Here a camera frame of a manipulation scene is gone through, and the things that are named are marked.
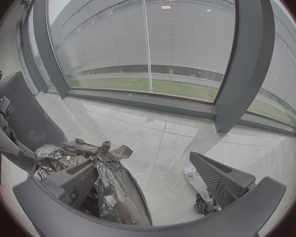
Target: white plastic bag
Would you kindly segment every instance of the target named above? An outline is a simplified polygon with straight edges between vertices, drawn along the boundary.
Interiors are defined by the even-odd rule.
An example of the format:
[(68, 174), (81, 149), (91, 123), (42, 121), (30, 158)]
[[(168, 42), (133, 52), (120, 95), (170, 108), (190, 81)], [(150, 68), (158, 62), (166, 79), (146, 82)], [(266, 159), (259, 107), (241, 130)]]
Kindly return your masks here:
[(201, 197), (206, 201), (209, 202), (211, 199), (209, 198), (209, 194), (207, 191), (207, 186), (204, 183), (203, 179), (199, 176), (197, 170), (194, 166), (185, 168), (182, 170), (185, 177), (189, 181), (190, 184), (194, 187), (194, 189), (201, 195)]

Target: printed symbol on bag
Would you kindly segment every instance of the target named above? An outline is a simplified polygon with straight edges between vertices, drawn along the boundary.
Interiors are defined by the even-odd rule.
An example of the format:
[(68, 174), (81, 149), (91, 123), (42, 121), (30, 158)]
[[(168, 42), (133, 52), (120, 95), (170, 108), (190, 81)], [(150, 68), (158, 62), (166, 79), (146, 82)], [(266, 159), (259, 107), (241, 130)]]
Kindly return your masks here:
[(187, 177), (189, 180), (193, 180), (193, 173), (189, 173)]

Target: grass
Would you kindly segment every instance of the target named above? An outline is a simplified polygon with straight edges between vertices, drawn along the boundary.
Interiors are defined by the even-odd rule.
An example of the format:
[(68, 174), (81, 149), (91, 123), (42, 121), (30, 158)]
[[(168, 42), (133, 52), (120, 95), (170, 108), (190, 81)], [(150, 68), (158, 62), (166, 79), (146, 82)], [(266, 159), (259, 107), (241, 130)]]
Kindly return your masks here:
[(271, 105), (268, 105), (262, 101), (257, 99), (253, 100), (252, 104), (250, 105), (248, 111), (257, 113), (278, 121), (281, 121), (285, 124), (291, 125), (296, 127), (296, 119), (290, 116), (289, 114), (277, 109)]
[[(118, 89), (149, 92), (148, 79), (135, 78), (79, 80), (71, 81), (70, 86), (72, 88)], [(206, 102), (213, 102), (218, 92), (218, 89), (206, 86), (161, 80), (152, 80), (152, 89), (154, 93), (193, 98)], [(296, 127), (295, 118), (281, 111), (280, 109), (277, 109), (259, 100), (255, 99), (248, 111)]]
[[(71, 81), (72, 88), (119, 89), (149, 92), (148, 79), (88, 79)], [(188, 97), (206, 102), (213, 102), (218, 90), (206, 86), (172, 81), (152, 80), (154, 93)]]

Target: leather chair backrest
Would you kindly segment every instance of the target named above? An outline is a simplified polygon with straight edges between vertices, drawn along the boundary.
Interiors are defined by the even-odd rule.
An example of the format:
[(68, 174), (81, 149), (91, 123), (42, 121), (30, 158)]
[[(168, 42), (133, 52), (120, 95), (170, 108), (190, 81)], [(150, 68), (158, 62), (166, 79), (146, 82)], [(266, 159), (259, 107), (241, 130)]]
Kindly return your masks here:
[(35, 152), (42, 145), (60, 146), (68, 141), (62, 129), (38, 103), (22, 72), (15, 72), (0, 82), (0, 99), (3, 96), (14, 108), (8, 119), (9, 128), (27, 148)]

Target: building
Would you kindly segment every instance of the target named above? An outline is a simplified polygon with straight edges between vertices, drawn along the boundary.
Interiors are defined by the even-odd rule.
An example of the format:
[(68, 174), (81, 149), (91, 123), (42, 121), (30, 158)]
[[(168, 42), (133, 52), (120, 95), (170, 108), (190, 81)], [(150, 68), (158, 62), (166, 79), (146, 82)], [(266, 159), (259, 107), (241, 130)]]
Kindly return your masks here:
[[(218, 89), (234, 40), (234, 0), (145, 1), (152, 78)], [(296, 118), (296, 29), (271, 2), (274, 52), (256, 99)], [(148, 78), (142, 0), (71, 0), (50, 33), (70, 84)]]

